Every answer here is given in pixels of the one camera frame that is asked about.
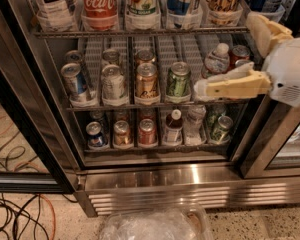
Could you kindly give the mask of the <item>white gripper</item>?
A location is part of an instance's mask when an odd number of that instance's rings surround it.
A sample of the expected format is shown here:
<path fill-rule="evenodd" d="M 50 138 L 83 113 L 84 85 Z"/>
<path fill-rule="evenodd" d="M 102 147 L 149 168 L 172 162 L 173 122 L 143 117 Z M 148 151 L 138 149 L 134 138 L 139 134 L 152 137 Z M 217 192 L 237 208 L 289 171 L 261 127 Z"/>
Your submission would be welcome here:
<path fill-rule="evenodd" d="M 269 54 L 264 72 L 256 71 L 249 62 L 226 74 L 198 80 L 194 84 L 196 98 L 249 99 L 269 91 L 271 99 L 300 107 L 300 37 L 292 39 L 289 28 L 254 12 L 247 15 L 246 27 L 260 55 L 265 58 Z"/>

